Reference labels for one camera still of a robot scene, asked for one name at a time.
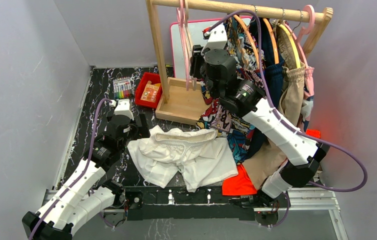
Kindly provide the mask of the white shorts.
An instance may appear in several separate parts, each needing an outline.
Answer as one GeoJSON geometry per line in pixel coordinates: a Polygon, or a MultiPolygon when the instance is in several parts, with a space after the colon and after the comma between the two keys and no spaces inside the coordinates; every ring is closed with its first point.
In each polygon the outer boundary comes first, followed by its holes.
{"type": "Polygon", "coordinates": [[[165,132],[157,125],[149,133],[149,138],[130,141],[127,149],[140,175],[153,185],[165,188],[181,173],[193,193],[238,174],[227,139],[213,129],[165,132]]]}

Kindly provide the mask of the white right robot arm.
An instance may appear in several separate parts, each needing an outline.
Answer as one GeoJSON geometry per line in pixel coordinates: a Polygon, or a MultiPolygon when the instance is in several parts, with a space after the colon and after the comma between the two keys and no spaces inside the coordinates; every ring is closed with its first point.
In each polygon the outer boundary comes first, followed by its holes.
{"type": "Polygon", "coordinates": [[[225,110],[253,125],[286,155],[288,162],[268,177],[258,192],[262,206],[271,207],[280,194],[303,187],[315,175],[330,146],[303,136],[271,106],[264,89],[248,78],[239,79],[237,62],[226,50],[194,45],[190,75],[202,78],[225,110]]]}

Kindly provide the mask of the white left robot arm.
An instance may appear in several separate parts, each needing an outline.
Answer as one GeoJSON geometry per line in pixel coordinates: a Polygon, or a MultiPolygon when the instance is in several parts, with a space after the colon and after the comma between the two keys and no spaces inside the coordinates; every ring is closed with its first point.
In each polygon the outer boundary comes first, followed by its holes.
{"type": "Polygon", "coordinates": [[[71,240],[91,218],[109,207],[128,210],[125,187],[106,180],[93,193],[90,189],[118,161],[130,141],[148,138],[146,115],[114,115],[106,130],[94,127],[89,149],[71,177],[36,212],[27,212],[22,224],[29,240],[71,240]]]}

